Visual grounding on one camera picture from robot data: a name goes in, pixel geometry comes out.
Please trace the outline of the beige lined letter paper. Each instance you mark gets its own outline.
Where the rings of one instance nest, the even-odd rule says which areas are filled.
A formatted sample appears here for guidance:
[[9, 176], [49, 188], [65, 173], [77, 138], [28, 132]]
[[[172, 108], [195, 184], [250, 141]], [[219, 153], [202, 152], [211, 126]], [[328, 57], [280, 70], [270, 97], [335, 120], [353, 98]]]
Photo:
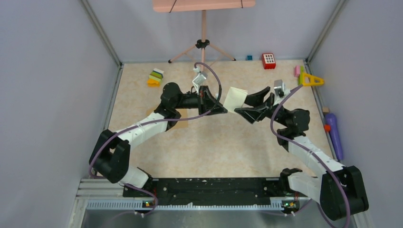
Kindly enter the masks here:
[[228, 110], [229, 113], [235, 114], [236, 108], [242, 108], [248, 91], [240, 88], [230, 87], [224, 101], [224, 108]]

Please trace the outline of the brown kraft envelope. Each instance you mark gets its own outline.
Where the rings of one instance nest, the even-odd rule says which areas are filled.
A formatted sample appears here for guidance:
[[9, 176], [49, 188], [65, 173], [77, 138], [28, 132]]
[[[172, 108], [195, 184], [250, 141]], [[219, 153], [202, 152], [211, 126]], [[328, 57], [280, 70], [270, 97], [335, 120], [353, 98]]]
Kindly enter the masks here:
[[[154, 109], [149, 109], [146, 111], [146, 115], [149, 115], [152, 113]], [[188, 111], [187, 109], [177, 109], [177, 111], [181, 114], [180, 119], [188, 118]], [[178, 130], [178, 129], [183, 129], [187, 128], [189, 126], [188, 121], [178, 121], [174, 127], [171, 128], [171, 130]]]

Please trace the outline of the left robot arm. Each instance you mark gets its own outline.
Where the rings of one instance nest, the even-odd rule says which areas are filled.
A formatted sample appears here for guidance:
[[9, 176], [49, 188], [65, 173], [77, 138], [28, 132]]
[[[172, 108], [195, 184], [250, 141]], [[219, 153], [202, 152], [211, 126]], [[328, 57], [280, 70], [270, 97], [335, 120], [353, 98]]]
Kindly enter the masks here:
[[199, 117], [228, 112], [206, 85], [197, 92], [183, 93], [176, 83], [167, 83], [160, 99], [157, 108], [143, 120], [117, 132], [109, 129], [102, 131], [89, 159], [91, 170], [111, 183], [134, 186], [140, 196], [152, 192], [151, 175], [130, 166], [132, 149], [182, 121], [180, 109], [198, 109]]

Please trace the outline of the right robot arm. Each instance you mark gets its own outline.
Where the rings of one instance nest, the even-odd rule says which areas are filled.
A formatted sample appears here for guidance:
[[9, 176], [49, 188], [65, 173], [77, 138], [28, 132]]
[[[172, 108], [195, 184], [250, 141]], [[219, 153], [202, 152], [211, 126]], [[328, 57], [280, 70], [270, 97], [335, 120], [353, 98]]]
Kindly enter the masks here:
[[271, 93], [267, 100], [263, 100], [268, 93], [264, 89], [248, 95], [245, 101], [248, 107], [235, 108], [234, 112], [251, 124], [270, 119], [270, 129], [279, 145], [303, 161], [316, 175], [311, 177], [302, 171], [291, 170], [278, 183], [283, 195], [299, 192], [308, 196], [332, 221], [367, 211], [369, 201], [361, 171], [356, 166], [347, 167], [330, 158], [309, 140], [305, 134], [310, 123], [308, 110], [284, 108], [283, 104], [299, 89], [297, 86], [281, 93]]

